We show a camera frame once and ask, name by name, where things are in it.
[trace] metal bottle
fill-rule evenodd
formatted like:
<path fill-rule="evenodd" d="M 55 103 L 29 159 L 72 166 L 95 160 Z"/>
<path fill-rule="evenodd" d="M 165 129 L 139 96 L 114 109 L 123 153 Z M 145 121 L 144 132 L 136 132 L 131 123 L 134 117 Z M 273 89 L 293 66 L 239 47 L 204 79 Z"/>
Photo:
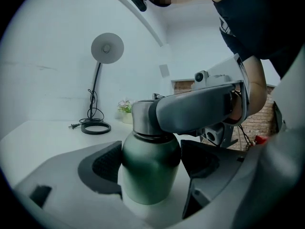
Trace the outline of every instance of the metal bottle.
<path fill-rule="evenodd" d="M 122 172 L 126 194 L 140 204 L 155 204 L 171 191 L 181 159 L 173 134 L 154 127 L 148 109 L 154 100 L 132 105 L 133 132 L 122 148 Z"/>

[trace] person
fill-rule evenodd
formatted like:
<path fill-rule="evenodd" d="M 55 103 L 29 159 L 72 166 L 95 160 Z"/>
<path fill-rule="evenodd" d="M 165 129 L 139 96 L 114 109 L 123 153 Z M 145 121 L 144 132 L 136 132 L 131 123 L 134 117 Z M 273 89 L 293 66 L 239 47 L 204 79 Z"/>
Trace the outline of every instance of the person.
<path fill-rule="evenodd" d="M 169 5 L 189 0 L 156 1 Z M 253 115 L 267 98 L 261 59 L 269 59 L 282 78 L 304 43 L 302 0 L 212 1 L 219 13 L 220 33 L 229 49 L 239 54 L 247 72 L 251 88 L 248 115 Z M 241 98 L 235 96 L 229 122 L 237 122 L 241 112 Z"/>

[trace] desk lamp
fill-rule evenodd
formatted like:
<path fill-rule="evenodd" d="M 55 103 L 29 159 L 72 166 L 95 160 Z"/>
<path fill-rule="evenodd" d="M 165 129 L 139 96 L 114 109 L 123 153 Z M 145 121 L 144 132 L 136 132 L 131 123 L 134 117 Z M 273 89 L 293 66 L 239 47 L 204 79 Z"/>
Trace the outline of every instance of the desk lamp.
<path fill-rule="evenodd" d="M 95 91 L 97 77 L 100 71 L 102 64 L 110 64 L 118 61 L 124 52 L 124 43 L 122 39 L 113 33 L 104 33 L 99 35 L 94 39 L 91 45 L 91 53 L 95 60 L 98 62 L 98 67 L 94 79 L 93 89 L 88 91 L 90 92 L 90 108 L 87 112 L 87 118 L 81 119 L 79 124 L 71 125 L 69 128 L 74 129 L 77 126 L 81 125 L 81 131 L 89 135 L 101 135 L 111 131 L 111 126 L 104 122 L 104 114 L 101 110 L 98 109 L 98 96 Z M 99 111 L 102 114 L 102 119 L 94 118 L 96 111 Z M 90 131 L 87 130 L 90 126 L 104 126 L 107 129 L 103 131 Z"/>

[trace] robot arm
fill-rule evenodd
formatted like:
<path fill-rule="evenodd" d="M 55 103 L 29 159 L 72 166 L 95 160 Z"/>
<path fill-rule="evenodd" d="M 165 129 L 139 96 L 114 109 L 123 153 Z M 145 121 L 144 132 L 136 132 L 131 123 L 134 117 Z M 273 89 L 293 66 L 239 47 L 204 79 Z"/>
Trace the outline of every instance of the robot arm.
<path fill-rule="evenodd" d="M 264 147 L 256 145 L 247 153 L 181 141 L 181 160 L 191 181 L 183 221 L 171 226 L 172 229 L 249 228 L 266 219 L 266 215 L 269 216 L 267 219 L 276 222 L 278 212 L 288 220 L 298 217 L 295 216 L 298 211 L 294 203 L 302 197 L 303 190 L 300 188 L 304 182 L 305 160 L 304 111 L 301 109 L 304 106 L 301 104 L 304 93 L 301 87 L 304 86 L 304 74 L 301 74 L 304 72 L 303 52 L 273 93 L 289 121 L 286 131 L 274 135 Z M 237 84 L 241 87 L 246 113 L 246 79 L 238 81 L 233 78 L 239 77 L 238 74 L 230 75 L 230 72 L 219 76 L 215 73 L 217 70 L 214 67 L 208 72 L 196 74 L 194 91 L 188 94 L 168 97 L 155 95 L 154 100 L 135 103 L 132 106 L 134 131 L 143 135 L 165 135 L 177 130 L 187 133 L 198 127 L 207 131 L 221 125 L 230 109 L 227 105 L 231 104 L 229 99 L 222 96 L 231 94 L 230 89 Z M 221 78 L 228 81 L 223 84 L 217 82 Z M 287 102 L 287 98 L 295 100 L 295 94 L 289 98 L 294 88 L 299 88 L 295 92 L 299 93 L 297 100 L 300 105 Z M 214 110 L 213 105 L 207 104 L 215 100 L 211 92 L 217 96 L 217 104 L 225 106 L 223 109 Z M 193 99 L 195 96 L 199 98 L 198 102 Z M 181 121 L 186 122 L 185 127 L 180 125 L 180 120 L 175 120 L 178 114 L 183 115 Z M 121 158 L 121 142 L 60 154 L 41 164 L 21 181 L 15 188 L 16 195 L 35 219 L 42 225 L 45 223 L 48 228 L 88 228 L 88 225 L 91 228 L 99 228 L 100 225 L 121 228 L 124 225 L 125 228 L 148 229 L 150 227 L 129 211 L 122 204 L 121 196 L 117 195 L 121 194 L 117 184 Z M 33 196 L 37 186 L 54 189 L 48 196 L 40 192 Z M 33 198 L 42 204 L 41 208 L 32 203 L 35 202 Z"/>
<path fill-rule="evenodd" d="M 249 83 L 238 54 L 207 72 L 198 72 L 194 79 L 190 92 L 167 97 L 154 94 L 154 101 L 135 103 L 132 106 L 134 131 L 143 135 L 203 135 L 221 147 L 237 142 L 231 142 L 233 127 L 224 121 L 232 112 L 232 95 L 237 86 L 241 89 L 243 113 L 234 125 L 247 117 Z"/>

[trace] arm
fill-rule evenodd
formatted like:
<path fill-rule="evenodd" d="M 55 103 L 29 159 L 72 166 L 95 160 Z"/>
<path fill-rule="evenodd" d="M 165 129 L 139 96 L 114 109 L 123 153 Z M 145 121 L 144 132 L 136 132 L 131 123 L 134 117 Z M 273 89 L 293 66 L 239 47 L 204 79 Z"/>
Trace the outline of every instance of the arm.
<path fill-rule="evenodd" d="M 264 69 L 261 61 L 253 56 L 236 37 L 228 35 L 221 31 L 224 41 L 230 50 L 241 57 L 245 70 L 250 81 L 250 99 L 249 99 L 249 115 L 259 112 L 267 99 L 267 86 L 264 75 Z M 241 98 L 235 97 L 234 108 L 230 115 L 230 119 L 237 121 L 241 117 L 242 106 Z"/>
<path fill-rule="evenodd" d="M 243 61 L 249 81 L 250 81 L 250 99 L 249 99 L 249 115 L 259 112 L 267 100 L 267 86 L 262 63 L 255 56 Z M 234 108 L 230 115 L 230 119 L 239 120 L 242 112 L 241 98 L 236 96 Z"/>

